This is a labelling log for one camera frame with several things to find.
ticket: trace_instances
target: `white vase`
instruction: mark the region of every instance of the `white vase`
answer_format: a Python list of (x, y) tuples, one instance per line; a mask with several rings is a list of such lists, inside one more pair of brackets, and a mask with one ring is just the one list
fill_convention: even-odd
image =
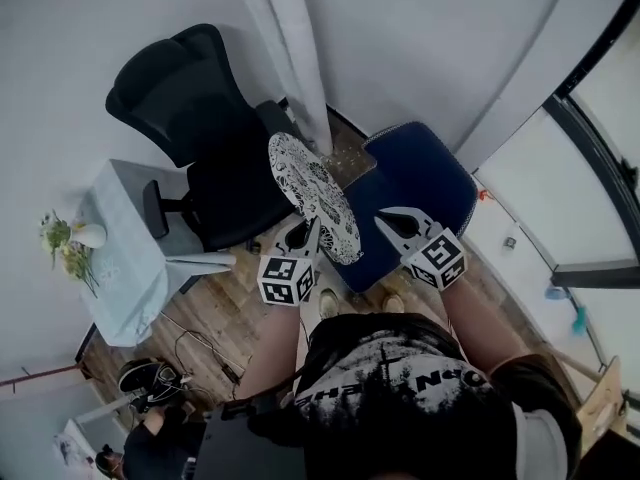
[(80, 229), (72, 229), (69, 240), (79, 242), (91, 249), (100, 249), (107, 241), (107, 232), (99, 224), (87, 224)]

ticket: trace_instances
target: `wooden floor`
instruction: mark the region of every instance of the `wooden floor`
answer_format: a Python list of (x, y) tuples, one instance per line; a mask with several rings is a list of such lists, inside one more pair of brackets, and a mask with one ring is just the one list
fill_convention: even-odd
[[(326, 165), (336, 181), (341, 186), (346, 186), (373, 167), (375, 162), (361, 149), (362, 139), (335, 116), (331, 117), (331, 129), (335, 152)], [(269, 247), (277, 230), (286, 222), (259, 237), (263, 249)], [(232, 252), (237, 257), (237, 263), (230, 272), (200, 279), (186, 295), (177, 294), (169, 302), (164, 313), (183, 328), (199, 331), (208, 337), (213, 348), (225, 356), (231, 368), (241, 375), (251, 358), (260, 324), (268, 308), (261, 302), (256, 284), (259, 256), (251, 255), (242, 247), (234, 247)], [(500, 314), (511, 323), (515, 332), (521, 335), (531, 348), (538, 347), (541, 343), (540, 338), (516, 302), (473, 254), (470, 254), (469, 263), (469, 271), (465, 274), (467, 279), (478, 292), (500, 309)], [(401, 269), (391, 273), (359, 296), (348, 291), (326, 259), (320, 262), (318, 270), (319, 288), (328, 286), (334, 289), (341, 300), (341, 311), (378, 312), (382, 309), (384, 298), (396, 293), (404, 301), (406, 311), (423, 313), (434, 319), (444, 317), (438, 292), (424, 283), (415, 281)], [(301, 311), (307, 332), (311, 332), (319, 321), (316, 304), (319, 291), (320, 289), (314, 290), (309, 304)], [(190, 384), (196, 388), (189, 395), (196, 400), (200, 408), (232, 399), (234, 385), (220, 367), (220, 362), (224, 360), (219, 354), (214, 354), (189, 335), (180, 337), (183, 330), (163, 315), (153, 323), (152, 330), (151, 338), (135, 349), (109, 347), (99, 333), (91, 339), (84, 355), (84, 366), (97, 380), (96, 384), (106, 400), (113, 400), (119, 396), (116, 385), (119, 368), (133, 358), (148, 356), (164, 357), (177, 368), (189, 371), (193, 378)], [(304, 357), (305, 346), (302, 332), (300, 361)], [(554, 367), (558, 376), (563, 377), (559, 367), (556, 364)], [(566, 379), (560, 380), (570, 389)], [(127, 411), (121, 414), (121, 418), (125, 422), (130, 420)]]

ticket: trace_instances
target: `sneaker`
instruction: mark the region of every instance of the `sneaker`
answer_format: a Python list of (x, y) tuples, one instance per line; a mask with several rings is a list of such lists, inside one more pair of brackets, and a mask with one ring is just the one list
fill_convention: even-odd
[(330, 288), (322, 290), (318, 306), (318, 311), (322, 320), (333, 318), (340, 314), (340, 301), (338, 301), (338, 297)]
[(399, 295), (388, 295), (382, 303), (383, 313), (404, 313), (404, 302)]

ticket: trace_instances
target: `person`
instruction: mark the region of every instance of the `person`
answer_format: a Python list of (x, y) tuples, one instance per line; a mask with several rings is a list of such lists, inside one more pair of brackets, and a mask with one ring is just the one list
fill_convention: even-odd
[[(307, 478), (570, 477), (581, 427), (546, 359), (464, 278), (441, 296), (457, 340), (397, 295), (387, 312), (323, 319), (288, 415), (252, 431), (278, 444), (295, 434)], [(320, 311), (338, 313), (330, 290)], [(270, 309), (238, 399), (292, 378), (299, 319)]]
[(180, 407), (152, 407), (127, 436), (124, 454), (107, 445), (98, 453), (98, 470), (116, 480), (179, 480), (187, 460), (197, 455), (206, 428), (203, 422), (185, 423), (186, 417)]

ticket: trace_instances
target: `wooden easel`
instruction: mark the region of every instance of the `wooden easel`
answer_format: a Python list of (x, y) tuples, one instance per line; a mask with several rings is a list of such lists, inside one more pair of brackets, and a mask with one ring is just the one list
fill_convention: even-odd
[(626, 404), (622, 397), (620, 381), (620, 358), (615, 356), (604, 373), (598, 373), (549, 345), (544, 348), (556, 359), (596, 383), (577, 412), (578, 420), (582, 424), (582, 456), (584, 457), (609, 429), (622, 437), (627, 437)]

